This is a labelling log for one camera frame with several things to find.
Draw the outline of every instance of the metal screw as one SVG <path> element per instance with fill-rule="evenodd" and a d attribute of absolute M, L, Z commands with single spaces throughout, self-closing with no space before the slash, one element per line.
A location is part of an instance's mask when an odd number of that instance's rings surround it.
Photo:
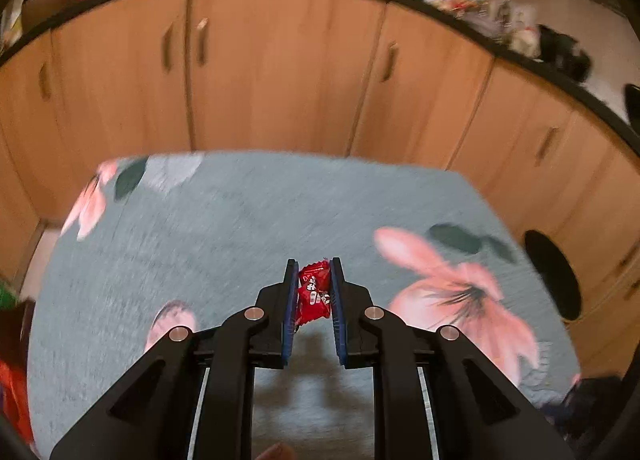
<path fill-rule="evenodd" d="M 364 315 L 369 319 L 380 319 L 385 315 L 385 311 L 380 309 L 380 307 L 367 307 L 364 310 Z"/>
<path fill-rule="evenodd" d="M 244 311 L 244 317 L 249 321 L 258 321 L 264 315 L 264 310 L 260 307 L 251 307 L 250 309 L 246 309 Z"/>
<path fill-rule="evenodd" d="M 460 331 L 454 326 L 447 325 L 440 329 L 440 335 L 447 341 L 455 341 L 460 337 Z"/>
<path fill-rule="evenodd" d="M 189 335 L 189 329 L 186 326 L 174 326 L 169 332 L 169 339 L 179 343 L 187 339 Z"/>

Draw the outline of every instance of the cabinet door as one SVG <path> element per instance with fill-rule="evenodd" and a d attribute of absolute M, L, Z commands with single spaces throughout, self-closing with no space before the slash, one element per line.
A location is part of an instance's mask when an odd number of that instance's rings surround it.
<path fill-rule="evenodd" d="M 62 99 L 52 75 L 49 31 L 0 68 L 0 125 L 38 215 L 62 222 L 80 193 L 82 173 L 60 136 Z"/>
<path fill-rule="evenodd" d="M 606 300 L 568 329 L 583 376 L 623 375 L 640 342 L 640 259 Z"/>
<path fill-rule="evenodd" d="M 580 202 L 552 238 L 571 263 L 588 313 L 639 252 L 640 166 L 612 146 Z"/>
<path fill-rule="evenodd" d="M 531 227 L 570 131 L 572 104 L 542 80 L 496 62 L 451 169 L 485 197 L 516 239 Z"/>
<path fill-rule="evenodd" d="M 491 60 L 435 20 L 388 5 L 351 154 L 446 167 Z"/>
<path fill-rule="evenodd" d="M 90 176 L 107 159 L 190 149 L 187 0 L 114 0 L 53 32 L 63 136 Z"/>
<path fill-rule="evenodd" d="M 602 122 L 585 108 L 576 106 L 550 166 L 545 168 L 536 202 L 517 234 L 536 229 L 555 237 L 574 209 L 588 198 L 613 151 L 609 131 Z"/>
<path fill-rule="evenodd" d="M 0 275 L 13 280 L 30 240 L 38 226 L 38 216 L 15 173 L 14 163 L 0 133 Z"/>
<path fill-rule="evenodd" d="M 346 155 L 383 7 L 192 0 L 196 148 Z"/>

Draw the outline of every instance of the cabinet handle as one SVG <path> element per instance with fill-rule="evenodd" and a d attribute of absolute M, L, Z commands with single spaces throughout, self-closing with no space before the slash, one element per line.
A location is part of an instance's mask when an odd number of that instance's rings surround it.
<path fill-rule="evenodd" d="M 540 149 L 538 149 L 538 154 L 536 156 L 536 160 L 538 161 L 538 166 L 542 164 L 542 161 L 545 160 L 546 155 L 549 153 L 551 149 L 551 143 L 553 143 L 556 135 L 559 132 L 559 128 L 557 126 L 552 126 L 549 128 L 549 131 L 546 133 L 545 139 L 542 141 L 540 145 Z"/>
<path fill-rule="evenodd" d="M 394 72 L 394 67 L 396 66 L 396 58 L 398 57 L 398 44 L 392 42 L 389 44 L 389 47 L 386 51 L 386 66 L 385 73 L 382 75 L 382 82 L 385 82 L 387 79 L 391 78 L 391 75 Z"/>
<path fill-rule="evenodd" d="M 174 33 L 174 25 L 171 24 L 162 36 L 162 66 L 169 72 L 171 70 L 171 36 Z"/>
<path fill-rule="evenodd" d="M 619 271 L 622 271 L 622 269 L 624 269 L 629 263 L 631 263 L 631 260 L 633 260 L 638 253 L 638 249 L 640 249 L 640 238 L 638 238 L 638 240 L 634 242 L 625 257 L 620 260 L 620 263 L 618 263 Z"/>
<path fill-rule="evenodd" d="M 628 301 L 640 289 L 640 280 L 636 280 L 627 290 L 623 299 Z"/>
<path fill-rule="evenodd" d="M 207 28 L 209 27 L 209 19 L 203 18 L 196 27 L 198 31 L 198 65 L 202 66 L 207 63 Z"/>
<path fill-rule="evenodd" d="M 38 84 L 40 85 L 40 95 L 45 101 L 51 98 L 51 88 L 49 87 L 49 74 L 47 73 L 47 63 L 42 63 L 38 72 Z"/>

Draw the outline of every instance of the red candy wrapper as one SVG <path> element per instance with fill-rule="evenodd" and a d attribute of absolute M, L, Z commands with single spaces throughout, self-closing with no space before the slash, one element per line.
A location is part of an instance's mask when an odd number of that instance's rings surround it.
<path fill-rule="evenodd" d="M 329 272 L 328 260 L 311 263 L 300 271 L 296 327 L 314 319 L 331 316 Z"/>

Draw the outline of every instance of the person's finger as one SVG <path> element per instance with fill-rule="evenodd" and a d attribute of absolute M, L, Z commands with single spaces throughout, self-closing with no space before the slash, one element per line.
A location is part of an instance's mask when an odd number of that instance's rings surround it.
<path fill-rule="evenodd" d="M 296 460 L 296 453 L 291 446 L 279 442 L 272 445 L 255 460 Z"/>

